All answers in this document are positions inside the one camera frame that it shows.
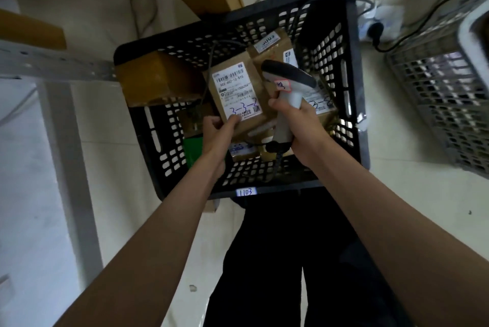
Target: black pants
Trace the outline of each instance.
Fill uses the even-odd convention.
[[[204,327],[412,326],[325,188],[246,197]]]

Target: barcode scanner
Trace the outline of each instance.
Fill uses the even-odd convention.
[[[297,109],[301,107],[304,94],[317,86],[314,77],[288,63],[267,59],[262,63],[262,72],[263,77],[267,81],[275,83],[277,90],[280,91],[278,99],[287,101],[292,107]],[[290,131],[289,123],[285,116],[279,112],[275,133],[272,141],[267,143],[266,151],[277,153],[278,160],[279,156],[290,149],[292,139],[293,135]]]

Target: gray plastic crate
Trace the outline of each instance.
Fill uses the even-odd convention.
[[[386,55],[450,162],[489,178],[489,0],[461,0]]]

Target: right hand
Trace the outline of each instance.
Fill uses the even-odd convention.
[[[295,136],[292,151],[300,163],[312,169],[314,163],[318,162],[318,154],[327,140],[331,139],[319,122],[316,110],[305,100],[302,100],[301,109],[294,108],[281,99],[270,99],[268,104],[282,112],[289,121],[290,131]]]

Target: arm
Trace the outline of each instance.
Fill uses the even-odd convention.
[[[204,119],[202,156],[55,327],[162,324],[239,117],[218,120]]]
[[[489,262],[364,169],[323,130],[309,104],[270,105],[289,120],[295,155],[338,203],[414,322],[487,325]]]

